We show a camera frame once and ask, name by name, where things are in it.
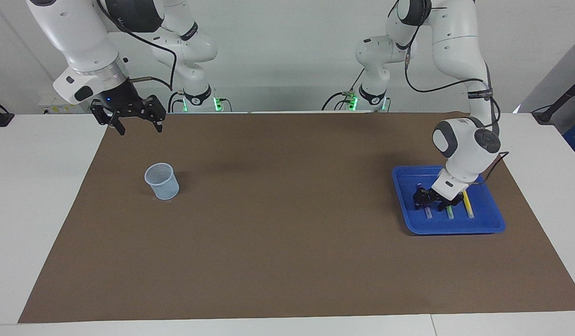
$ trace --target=marker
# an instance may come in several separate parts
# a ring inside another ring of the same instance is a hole
[[[449,217],[450,219],[455,219],[456,217],[454,217],[454,208],[450,205],[446,209],[447,209],[447,217]]]
[[[416,185],[416,189],[417,189],[417,190],[422,189],[422,184],[420,184],[420,183],[417,184],[417,185]],[[430,207],[425,207],[425,208],[424,208],[424,213],[426,213],[427,219],[433,219],[433,213],[431,213],[431,208],[430,208]]]
[[[468,193],[464,190],[464,206],[466,207],[466,211],[468,212],[468,218],[474,219],[474,211],[472,210],[472,204],[470,204],[470,199],[468,198]]]

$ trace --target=gray wall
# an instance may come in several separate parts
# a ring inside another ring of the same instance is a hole
[[[553,104],[575,84],[575,45],[563,56],[545,79],[534,89],[520,107],[520,113],[528,113],[542,106]],[[564,133],[575,124],[575,97],[571,98],[551,119]]]
[[[394,0],[195,0],[200,28],[219,44],[219,56],[204,64],[211,83],[242,111],[315,110],[336,91],[350,87],[360,66],[359,40],[384,34]],[[575,0],[480,0],[480,47],[495,94],[511,112],[575,44]],[[431,59],[431,31],[418,36],[410,67],[416,86],[450,83]],[[112,40],[130,58],[132,76],[167,78],[168,69],[149,47],[121,33]],[[23,0],[0,0],[0,100],[20,112],[40,112],[38,94],[65,69],[65,59],[43,36]],[[468,110],[463,85],[420,94],[403,79],[403,65],[391,64],[389,96],[394,111]],[[157,83],[140,84],[142,94],[168,93]]]

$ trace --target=black velcro strap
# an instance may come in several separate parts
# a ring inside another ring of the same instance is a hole
[[[207,91],[205,93],[199,94],[198,96],[191,96],[190,94],[187,94],[186,91],[183,92],[183,95],[188,98],[190,104],[194,106],[200,106],[205,102],[205,100],[211,97],[212,92],[213,90],[211,89],[211,85],[209,85]]]
[[[192,36],[196,35],[196,32],[198,32],[198,23],[196,23],[195,21],[194,25],[192,25],[192,28],[190,28],[190,30],[187,33],[181,36],[182,41],[190,40]]]
[[[358,92],[360,92],[360,97],[364,98],[364,100],[366,100],[371,105],[379,105],[379,103],[383,101],[383,98],[385,98],[385,94],[387,93],[387,91],[385,91],[384,93],[375,96],[374,94],[370,94],[364,91],[364,89],[362,89],[362,85],[360,86]]]
[[[493,96],[493,89],[473,91],[468,93],[468,99],[491,98],[492,96]]]

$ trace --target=green marker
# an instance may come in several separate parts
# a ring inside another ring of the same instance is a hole
[[[446,209],[447,209],[447,217],[449,217],[450,219],[455,219],[456,217],[454,217],[454,208],[450,205]]]

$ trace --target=green light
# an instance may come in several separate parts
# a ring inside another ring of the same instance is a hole
[[[219,99],[217,99],[217,97],[213,97],[213,102],[215,103],[215,111],[217,112],[223,111],[223,104],[219,102]]]
[[[348,109],[350,111],[355,111],[356,110],[356,106],[358,106],[358,97],[356,97],[355,95],[353,96],[353,100],[350,102],[350,105],[348,106]]]

